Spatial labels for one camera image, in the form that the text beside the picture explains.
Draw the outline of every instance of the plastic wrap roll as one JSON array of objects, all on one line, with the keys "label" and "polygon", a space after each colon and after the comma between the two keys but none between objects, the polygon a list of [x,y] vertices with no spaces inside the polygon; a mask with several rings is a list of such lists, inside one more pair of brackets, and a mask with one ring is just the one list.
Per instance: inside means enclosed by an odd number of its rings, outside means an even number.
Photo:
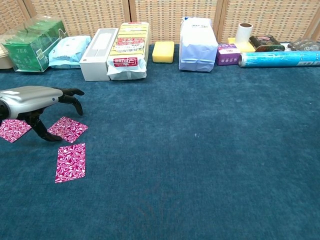
[{"label": "plastic wrap roll", "polygon": [[238,64],[246,68],[320,66],[320,51],[243,52]]},{"label": "plastic wrap roll", "polygon": [[252,24],[250,23],[240,23],[238,25],[238,30],[235,35],[236,44],[246,44],[249,41],[252,32]]}]

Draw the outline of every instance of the pink patterned card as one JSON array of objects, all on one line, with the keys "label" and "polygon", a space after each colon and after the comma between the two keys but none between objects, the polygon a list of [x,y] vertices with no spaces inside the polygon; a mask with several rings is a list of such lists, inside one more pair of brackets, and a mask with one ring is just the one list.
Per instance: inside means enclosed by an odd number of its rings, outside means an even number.
[{"label": "pink patterned card", "polygon": [[48,129],[48,132],[58,135],[67,142],[73,144],[87,129],[88,126],[63,116]]},{"label": "pink patterned card", "polygon": [[58,149],[55,183],[63,183],[86,175],[86,144],[61,146]]},{"label": "pink patterned card", "polygon": [[26,132],[31,129],[25,121],[16,119],[6,119],[0,126],[0,137],[9,141],[15,142],[21,138]]}]

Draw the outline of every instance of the blue tube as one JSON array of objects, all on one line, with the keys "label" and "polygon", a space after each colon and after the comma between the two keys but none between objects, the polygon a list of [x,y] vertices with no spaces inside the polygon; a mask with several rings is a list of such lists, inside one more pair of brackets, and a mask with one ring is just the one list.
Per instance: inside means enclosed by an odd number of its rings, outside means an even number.
[{"label": "blue tube", "polygon": [[241,53],[240,67],[320,66],[320,51],[266,51]]}]

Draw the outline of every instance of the wicker panel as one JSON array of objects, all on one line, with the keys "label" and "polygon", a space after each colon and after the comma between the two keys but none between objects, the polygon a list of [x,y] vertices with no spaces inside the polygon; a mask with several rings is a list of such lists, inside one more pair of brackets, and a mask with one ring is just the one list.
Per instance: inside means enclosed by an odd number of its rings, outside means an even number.
[{"label": "wicker panel", "polygon": [[17,0],[2,0],[0,4],[0,34],[23,23],[25,18]]},{"label": "wicker panel", "polygon": [[182,17],[215,17],[217,0],[135,0],[136,20],[148,22],[151,43],[180,41]]},{"label": "wicker panel", "polygon": [[229,0],[221,41],[235,37],[243,22],[253,24],[253,35],[294,41],[304,35],[318,7],[319,0]]},{"label": "wicker panel", "polygon": [[37,14],[63,20],[70,36],[94,36],[99,28],[119,28],[125,20],[121,0],[31,0]]}]

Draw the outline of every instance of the purple box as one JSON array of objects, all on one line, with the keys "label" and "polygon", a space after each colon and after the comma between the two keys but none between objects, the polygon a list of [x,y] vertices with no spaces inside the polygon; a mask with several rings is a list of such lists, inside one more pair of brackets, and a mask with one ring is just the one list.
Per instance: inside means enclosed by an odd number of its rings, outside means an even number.
[{"label": "purple box", "polygon": [[216,64],[236,65],[238,64],[240,50],[234,44],[220,44],[216,53]]}]

